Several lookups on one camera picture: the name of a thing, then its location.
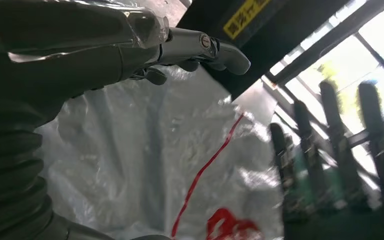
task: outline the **red stripe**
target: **red stripe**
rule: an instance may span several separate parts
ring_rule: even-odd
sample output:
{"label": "red stripe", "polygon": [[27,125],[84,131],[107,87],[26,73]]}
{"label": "red stripe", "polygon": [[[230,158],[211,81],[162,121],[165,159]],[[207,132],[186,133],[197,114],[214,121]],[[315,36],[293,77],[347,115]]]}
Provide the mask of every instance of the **red stripe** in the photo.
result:
{"label": "red stripe", "polygon": [[231,127],[229,133],[227,134],[226,140],[224,140],[223,145],[217,150],[217,152],[211,157],[211,159],[199,170],[199,172],[196,174],[195,178],[193,179],[192,184],[189,187],[189,190],[187,191],[186,197],[184,198],[183,206],[180,209],[179,214],[177,215],[176,221],[173,224],[173,228],[171,230],[171,238],[174,238],[176,236],[176,233],[178,232],[179,222],[180,218],[183,214],[183,212],[186,210],[186,207],[188,206],[189,199],[191,198],[192,193],[195,190],[195,187],[197,186],[198,181],[200,180],[201,175],[203,172],[214,162],[214,160],[217,158],[217,156],[225,149],[225,147],[229,144],[231,141],[233,132],[235,131],[236,126],[238,125],[239,121],[244,117],[244,114],[241,114],[239,118],[236,120],[236,122]]}

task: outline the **gray plastic cover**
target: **gray plastic cover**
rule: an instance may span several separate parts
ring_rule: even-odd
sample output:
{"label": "gray plastic cover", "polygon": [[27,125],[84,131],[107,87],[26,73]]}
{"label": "gray plastic cover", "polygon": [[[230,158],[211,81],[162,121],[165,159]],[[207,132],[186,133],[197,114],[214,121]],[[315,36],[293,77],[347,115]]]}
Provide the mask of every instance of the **gray plastic cover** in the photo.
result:
{"label": "gray plastic cover", "polygon": [[169,76],[162,86],[126,80],[86,92],[37,130],[55,212],[117,240],[169,237],[195,175],[247,111],[199,180],[176,239],[213,239],[207,224],[220,209],[256,224],[260,232],[247,239],[280,239],[267,129],[276,102],[258,81],[235,101],[239,109],[201,67],[160,69]]}
{"label": "gray plastic cover", "polygon": [[0,0],[0,53],[15,62],[108,45],[146,49],[168,36],[166,16],[115,0]]}

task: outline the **red marking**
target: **red marking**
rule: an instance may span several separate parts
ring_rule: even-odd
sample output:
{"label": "red marking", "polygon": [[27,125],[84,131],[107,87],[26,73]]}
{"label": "red marking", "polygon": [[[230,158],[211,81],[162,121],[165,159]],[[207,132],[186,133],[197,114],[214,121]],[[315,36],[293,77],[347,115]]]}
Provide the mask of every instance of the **red marking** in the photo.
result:
{"label": "red marking", "polygon": [[211,159],[198,171],[195,178],[192,181],[192,184],[189,187],[189,190],[187,191],[186,197],[184,198],[183,206],[180,209],[179,214],[177,215],[176,221],[173,224],[173,228],[171,230],[171,238],[174,239],[176,236],[176,233],[178,232],[179,222],[180,218],[183,214],[183,212],[186,210],[186,207],[188,206],[189,200],[191,199],[191,195],[195,190],[195,187],[197,186],[198,180],[200,179],[203,172],[214,162],[214,160],[217,158],[217,156],[222,152],[223,149],[229,144],[231,141],[233,132],[235,131],[236,126],[238,125],[239,121],[244,117],[244,114],[241,114],[239,118],[236,120],[236,122],[231,127],[229,133],[227,134],[226,140],[224,140],[223,145],[217,150],[217,152],[211,157]]}
{"label": "red marking", "polygon": [[[222,221],[222,224],[218,228],[218,235],[215,237],[211,237],[216,228],[216,225],[220,221]],[[247,240],[248,230],[256,232],[257,234],[262,236],[262,233],[258,229],[257,225],[251,220],[238,220],[228,209],[220,208],[215,211],[214,215],[212,215],[212,217],[210,217],[210,219],[208,219],[207,221],[207,236],[205,240]]]}

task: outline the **yellow label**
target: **yellow label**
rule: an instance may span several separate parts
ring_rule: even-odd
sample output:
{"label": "yellow label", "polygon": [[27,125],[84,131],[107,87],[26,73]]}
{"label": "yellow label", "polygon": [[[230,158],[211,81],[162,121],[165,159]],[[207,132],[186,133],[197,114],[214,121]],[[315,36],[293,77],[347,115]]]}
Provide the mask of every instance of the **yellow label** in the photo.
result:
{"label": "yellow label", "polygon": [[269,2],[270,0],[246,0],[224,25],[224,32],[235,39]]}

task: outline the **robotic hand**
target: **robotic hand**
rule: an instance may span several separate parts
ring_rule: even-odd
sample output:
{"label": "robotic hand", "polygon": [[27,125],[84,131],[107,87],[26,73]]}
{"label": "robotic hand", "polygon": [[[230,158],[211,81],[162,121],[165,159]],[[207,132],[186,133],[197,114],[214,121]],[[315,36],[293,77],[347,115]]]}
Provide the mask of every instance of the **robotic hand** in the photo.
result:
{"label": "robotic hand", "polygon": [[[249,60],[199,31],[169,28],[111,0],[0,0],[0,240],[109,240],[52,211],[33,155],[64,101],[128,78],[163,84],[154,65],[244,74]],[[146,239],[162,239],[147,236]]]}

